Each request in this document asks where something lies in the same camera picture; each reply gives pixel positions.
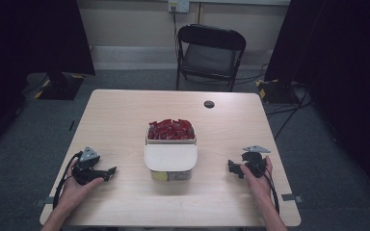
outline cable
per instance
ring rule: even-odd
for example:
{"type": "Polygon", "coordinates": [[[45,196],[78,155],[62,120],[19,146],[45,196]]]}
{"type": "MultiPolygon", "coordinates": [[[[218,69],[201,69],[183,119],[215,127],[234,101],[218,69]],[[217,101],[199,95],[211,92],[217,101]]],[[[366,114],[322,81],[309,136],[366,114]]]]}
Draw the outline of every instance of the cable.
{"type": "Polygon", "coordinates": [[[236,79],[236,80],[244,80],[244,79],[247,79],[247,81],[235,83],[234,85],[241,85],[241,84],[246,84],[246,83],[252,82],[252,81],[258,79],[259,77],[263,76],[264,74],[265,73],[261,73],[259,75],[253,76],[253,77],[236,79]]]}
{"type": "Polygon", "coordinates": [[[269,172],[269,176],[270,176],[270,178],[269,178],[269,176],[266,175],[266,172],[263,172],[260,169],[260,167],[255,166],[255,168],[258,171],[260,171],[260,173],[264,176],[264,178],[266,178],[267,183],[269,183],[270,190],[272,191],[272,194],[273,194],[273,200],[275,201],[276,211],[277,211],[278,214],[280,214],[280,207],[279,207],[279,204],[278,204],[278,193],[276,192],[276,187],[275,187],[275,183],[273,182],[272,173],[266,167],[267,172],[269,172]]]}
{"type": "MultiPolygon", "coordinates": [[[[306,104],[304,104],[304,105],[300,106],[300,107],[299,107],[299,109],[301,109],[301,108],[305,108],[305,107],[307,107],[307,106],[311,105],[311,103],[312,103],[312,100],[310,100],[308,103],[306,103],[306,104]]],[[[271,112],[271,113],[267,113],[267,114],[266,114],[266,116],[269,118],[269,116],[272,116],[272,115],[275,115],[275,114],[288,113],[288,112],[291,112],[291,111],[294,111],[294,110],[296,110],[296,109],[297,109],[297,108],[294,108],[294,109],[287,109],[287,110],[283,110],[283,111],[275,112],[275,110],[278,110],[278,109],[281,109],[281,108],[284,108],[284,107],[290,107],[290,106],[293,106],[293,105],[291,105],[291,104],[290,104],[290,105],[281,106],[281,107],[279,107],[279,108],[277,108],[277,109],[274,109],[274,111],[273,111],[273,112],[271,112]]]]}
{"type": "Polygon", "coordinates": [[[173,39],[175,42],[175,55],[176,59],[178,59],[178,39],[177,39],[177,32],[176,32],[176,8],[171,7],[172,12],[172,19],[173,19],[173,39]]]}
{"type": "Polygon", "coordinates": [[[273,109],[273,111],[271,113],[267,113],[266,114],[266,117],[267,118],[270,118],[271,116],[275,115],[275,114],[280,114],[280,113],[285,113],[285,112],[290,112],[294,109],[288,109],[288,110],[283,110],[283,111],[278,111],[279,109],[282,109],[282,108],[286,108],[286,107],[291,107],[292,105],[291,104],[288,104],[288,105],[283,105],[283,106],[280,106],[276,109],[273,109]]]}
{"type": "Polygon", "coordinates": [[[44,78],[40,81],[40,83],[38,83],[36,86],[32,87],[31,89],[22,92],[21,94],[29,93],[30,91],[35,90],[38,86],[40,86],[44,82],[44,80],[46,80],[46,78],[47,78],[47,73],[44,76],[44,78]]]}
{"type": "Polygon", "coordinates": [[[293,114],[296,113],[301,108],[301,106],[303,105],[304,99],[307,96],[307,93],[308,93],[308,88],[305,90],[304,96],[303,96],[302,100],[300,101],[299,106],[297,106],[294,109],[294,111],[290,114],[290,116],[281,125],[280,129],[278,129],[278,132],[275,135],[275,140],[278,138],[278,135],[280,134],[281,130],[284,128],[284,126],[287,124],[287,122],[290,120],[290,118],[293,116],[293,114]]]}
{"type": "Polygon", "coordinates": [[[71,163],[73,162],[74,158],[80,158],[82,156],[82,154],[83,154],[83,152],[79,151],[78,153],[74,154],[73,157],[71,157],[70,161],[68,162],[67,167],[65,169],[65,172],[63,173],[62,179],[60,180],[59,185],[56,188],[56,193],[55,193],[55,196],[53,198],[53,209],[56,208],[56,206],[59,202],[60,191],[63,188],[63,184],[69,178],[69,177],[66,177],[66,175],[67,175],[68,169],[70,168],[71,163]]]}
{"type": "Polygon", "coordinates": [[[198,24],[200,24],[200,8],[202,6],[202,3],[199,2],[199,7],[198,7],[198,24]]]}
{"type": "Polygon", "coordinates": [[[260,73],[258,75],[250,76],[250,77],[243,77],[243,78],[236,78],[235,80],[247,80],[247,79],[257,79],[260,76],[263,76],[265,73],[260,73]]]}

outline white wall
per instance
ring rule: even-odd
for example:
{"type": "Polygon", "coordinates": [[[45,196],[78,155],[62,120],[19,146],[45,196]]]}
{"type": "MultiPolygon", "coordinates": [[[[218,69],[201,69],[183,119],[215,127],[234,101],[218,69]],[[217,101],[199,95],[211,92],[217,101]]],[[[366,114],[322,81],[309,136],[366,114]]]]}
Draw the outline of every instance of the white wall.
{"type": "MultiPolygon", "coordinates": [[[[174,49],[173,19],[166,1],[78,1],[91,46],[174,49]]],[[[197,23],[226,27],[247,40],[244,64],[266,64],[287,6],[190,3],[176,14],[176,27],[197,23]]]]}

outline wooden table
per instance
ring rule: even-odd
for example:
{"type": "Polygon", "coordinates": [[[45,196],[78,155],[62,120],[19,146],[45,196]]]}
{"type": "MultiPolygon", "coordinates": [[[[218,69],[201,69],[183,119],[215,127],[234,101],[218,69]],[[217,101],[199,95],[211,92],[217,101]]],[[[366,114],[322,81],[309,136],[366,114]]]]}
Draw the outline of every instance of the wooden table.
{"type": "MultiPolygon", "coordinates": [[[[258,95],[234,92],[95,90],[66,154],[51,196],[71,156],[86,146],[101,156],[96,169],[118,167],[66,221],[68,225],[135,227],[264,226],[245,179],[228,172],[245,146],[270,149],[280,215],[287,226],[301,218],[258,95]],[[215,107],[207,109],[211,100],[215,107]],[[148,123],[187,119],[197,132],[198,161],[189,181],[155,181],[145,165],[148,123]]],[[[45,205],[45,223],[52,205],[45,205]]]]}

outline chair leg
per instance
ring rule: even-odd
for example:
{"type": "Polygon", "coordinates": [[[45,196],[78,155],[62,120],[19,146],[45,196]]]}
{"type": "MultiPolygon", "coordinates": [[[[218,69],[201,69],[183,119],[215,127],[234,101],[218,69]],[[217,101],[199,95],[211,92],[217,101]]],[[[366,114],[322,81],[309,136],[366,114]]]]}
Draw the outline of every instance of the chair leg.
{"type": "Polygon", "coordinates": [[[181,72],[179,68],[176,70],[176,90],[179,90],[179,77],[181,75],[181,72]]]}
{"type": "Polygon", "coordinates": [[[235,79],[230,80],[229,82],[229,92],[233,92],[233,85],[235,84],[235,79]]]}

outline hand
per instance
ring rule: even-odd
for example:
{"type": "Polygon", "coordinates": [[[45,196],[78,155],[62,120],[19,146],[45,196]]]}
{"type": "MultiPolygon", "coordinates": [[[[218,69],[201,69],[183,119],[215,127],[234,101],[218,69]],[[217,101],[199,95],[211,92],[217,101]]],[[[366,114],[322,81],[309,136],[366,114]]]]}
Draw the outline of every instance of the hand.
{"type": "Polygon", "coordinates": [[[93,179],[86,185],[77,183],[74,177],[71,176],[71,171],[76,162],[76,160],[73,161],[70,168],[67,170],[67,179],[57,205],[57,207],[61,207],[69,213],[76,208],[93,189],[104,182],[104,179],[99,177],[93,179]]]}
{"type": "MultiPolygon", "coordinates": [[[[269,179],[271,179],[273,166],[269,156],[266,156],[266,164],[268,170],[266,170],[265,174],[269,179]]],[[[267,179],[264,176],[256,178],[246,166],[240,166],[240,169],[248,178],[251,195],[256,200],[257,205],[261,211],[266,230],[287,230],[284,222],[281,220],[281,217],[276,211],[276,208],[272,202],[272,198],[270,195],[270,186],[267,179]]]]}
{"type": "Polygon", "coordinates": [[[52,211],[46,223],[41,228],[42,231],[60,230],[63,222],[65,222],[66,217],[71,211],[73,211],[94,188],[104,181],[103,178],[99,177],[93,179],[84,186],[77,183],[71,175],[71,170],[76,162],[77,161],[72,162],[67,170],[67,179],[63,186],[62,195],[59,198],[56,208],[52,211]]]}
{"type": "MultiPolygon", "coordinates": [[[[267,164],[267,169],[268,169],[268,171],[266,170],[265,174],[270,179],[273,166],[272,166],[272,162],[270,161],[269,156],[266,156],[265,159],[266,159],[266,164],[267,164]]],[[[241,165],[240,169],[243,171],[243,173],[247,177],[249,188],[251,189],[251,195],[259,203],[259,205],[261,202],[264,202],[264,201],[268,202],[269,200],[271,201],[270,186],[266,178],[264,176],[260,178],[256,178],[251,173],[249,168],[246,166],[241,165]]]]}

